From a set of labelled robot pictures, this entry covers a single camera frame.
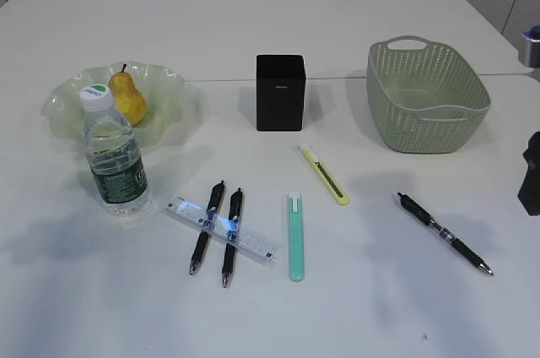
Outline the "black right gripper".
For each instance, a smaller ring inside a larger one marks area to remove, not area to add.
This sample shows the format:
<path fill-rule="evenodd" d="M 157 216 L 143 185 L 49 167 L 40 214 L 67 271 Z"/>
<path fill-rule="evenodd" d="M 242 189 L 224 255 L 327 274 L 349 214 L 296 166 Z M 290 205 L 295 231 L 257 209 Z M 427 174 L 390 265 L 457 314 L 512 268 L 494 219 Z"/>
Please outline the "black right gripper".
<path fill-rule="evenodd" d="M 518 192 L 518 199 L 530 216 L 539 216 L 540 211 L 539 146 L 540 132 L 537 131 L 528 140 L 523 153 L 527 171 Z"/>

